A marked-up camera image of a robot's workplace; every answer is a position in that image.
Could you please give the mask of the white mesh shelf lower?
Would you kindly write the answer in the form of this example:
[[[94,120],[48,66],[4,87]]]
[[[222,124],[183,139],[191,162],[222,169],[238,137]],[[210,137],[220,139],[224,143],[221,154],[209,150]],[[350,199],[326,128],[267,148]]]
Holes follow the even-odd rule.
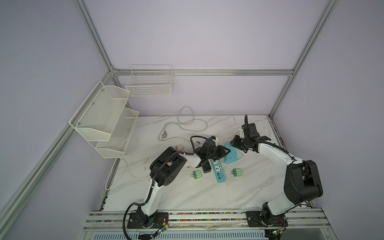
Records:
[[[124,108],[108,142],[98,142],[96,151],[104,159],[122,158],[127,155],[130,142],[139,112]]]

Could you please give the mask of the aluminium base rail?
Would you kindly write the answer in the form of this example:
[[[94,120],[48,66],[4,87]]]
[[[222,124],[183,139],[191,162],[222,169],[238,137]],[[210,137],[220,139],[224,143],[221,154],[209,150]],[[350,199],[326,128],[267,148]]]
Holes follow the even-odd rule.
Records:
[[[169,231],[176,230],[239,230],[248,229],[251,218],[244,210],[222,211],[168,211],[167,218],[155,220],[156,224],[167,222]],[[84,232],[120,232],[123,230],[123,211],[91,212],[83,228]],[[330,228],[322,209],[296,208],[285,214],[287,229]]]

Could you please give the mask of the white mesh shelf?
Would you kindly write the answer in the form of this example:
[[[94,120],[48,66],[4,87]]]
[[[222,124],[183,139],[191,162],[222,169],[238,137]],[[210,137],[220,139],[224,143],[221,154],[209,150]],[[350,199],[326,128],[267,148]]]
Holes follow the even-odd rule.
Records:
[[[126,89],[98,82],[69,125],[88,142],[107,142],[129,96],[130,91]]]
[[[98,142],[96,151],[104,159],[122,158],[127,155],[130,142],[139,112],[124,108],[108,142]]]

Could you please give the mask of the teal triangular power strip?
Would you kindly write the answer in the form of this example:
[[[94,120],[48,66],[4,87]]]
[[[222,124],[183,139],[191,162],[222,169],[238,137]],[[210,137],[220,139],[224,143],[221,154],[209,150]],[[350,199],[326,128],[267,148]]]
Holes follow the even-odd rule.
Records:
[[[224,163],[225,164],[231,164],[235,161],[238,161],[242,158],[242,155],[239,153],[238,149],[233,147],[230,142],[225,143],[225,148],[229,149],[230,152],[225,156]]]

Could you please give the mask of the pink usb charger plug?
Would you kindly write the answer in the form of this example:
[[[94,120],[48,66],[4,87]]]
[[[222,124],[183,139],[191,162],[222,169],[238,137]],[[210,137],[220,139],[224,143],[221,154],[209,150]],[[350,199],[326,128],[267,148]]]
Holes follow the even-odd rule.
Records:
[[[176,145],[176,146],[175,146],[175,149],[176,149],[177,151],[184,151],[184,146],[183,146],[183,145]]]

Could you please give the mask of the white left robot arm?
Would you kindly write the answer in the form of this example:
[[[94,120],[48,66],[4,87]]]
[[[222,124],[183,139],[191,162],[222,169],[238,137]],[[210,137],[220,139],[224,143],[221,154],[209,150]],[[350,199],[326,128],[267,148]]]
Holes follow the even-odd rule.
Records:
[[[167,216],[166,213],[158,212],[163,189],[177,178],[182,169],[203,167],[210,160],[219,161],[231,152],[229,148],[217,145],[214,136],[191,136],[190,142],[191,152],[168,147],[152,162],[147,196],[142,203],[132,203],[126,210],[130,215],[128,228],[132,228],[133,224],[140,228],[150,228],[158,222],[157,217]]]

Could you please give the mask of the green usb charger plug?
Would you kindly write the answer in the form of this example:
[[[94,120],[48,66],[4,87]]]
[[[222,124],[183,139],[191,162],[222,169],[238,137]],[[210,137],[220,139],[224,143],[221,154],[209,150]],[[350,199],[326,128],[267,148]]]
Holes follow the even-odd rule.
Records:
[[[197,179],[200,179],[202,178],[202,172],[200,170],[197,170],[197,171],[193,171],[192,173],[192,177],[197,180]]]

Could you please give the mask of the black power strip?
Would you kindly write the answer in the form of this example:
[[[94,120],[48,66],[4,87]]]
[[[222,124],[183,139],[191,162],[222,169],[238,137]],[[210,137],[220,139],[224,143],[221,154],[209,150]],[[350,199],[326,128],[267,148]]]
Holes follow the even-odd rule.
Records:
[[[204,174],[210,173],[212,170],[209,160],[203,160],[201,166]]]

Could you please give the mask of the light green charger plug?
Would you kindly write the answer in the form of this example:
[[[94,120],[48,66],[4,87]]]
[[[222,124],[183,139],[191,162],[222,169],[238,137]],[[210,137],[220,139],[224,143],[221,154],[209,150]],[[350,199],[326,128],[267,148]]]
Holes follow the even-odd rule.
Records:
[[[236,168],[232,170],[232,174],[234,177],[241,177],[243,175],[243,172],[241,169]]]

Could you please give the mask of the white mesh shelf upper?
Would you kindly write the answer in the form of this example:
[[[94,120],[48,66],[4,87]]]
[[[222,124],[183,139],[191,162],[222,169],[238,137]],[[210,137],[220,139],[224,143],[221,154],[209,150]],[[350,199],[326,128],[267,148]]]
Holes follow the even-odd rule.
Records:
[[[88,142],[107,142],[129,96],[130,91],[126,89],[98,82],[69,125]]]

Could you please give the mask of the teal rectangular power strip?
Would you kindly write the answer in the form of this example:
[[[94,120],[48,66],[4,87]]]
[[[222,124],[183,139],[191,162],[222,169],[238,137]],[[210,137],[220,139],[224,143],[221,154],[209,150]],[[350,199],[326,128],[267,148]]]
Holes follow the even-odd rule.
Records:
[[[215,177],[219,184],[224,183],[226,181],[226,176],[223,171],[222,165],[219,160],[211,160],[212,169],[214,170]]]

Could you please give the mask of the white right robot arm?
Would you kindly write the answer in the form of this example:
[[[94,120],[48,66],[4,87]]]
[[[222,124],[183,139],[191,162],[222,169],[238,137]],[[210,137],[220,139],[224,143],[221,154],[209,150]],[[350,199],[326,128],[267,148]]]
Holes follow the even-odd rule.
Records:
[[[317,164],[312,160],[302,160],[287,150],[261,136],[255,123],[242,125],[242,134],[230,141],[232,147],[247,153],[249,150],[261,154],[285,172],[282,192],[273,200],[263,204],[261,224],[273,226],[283,219],[289,210],[303,202],[312,201],[323,195],[323,188]]]

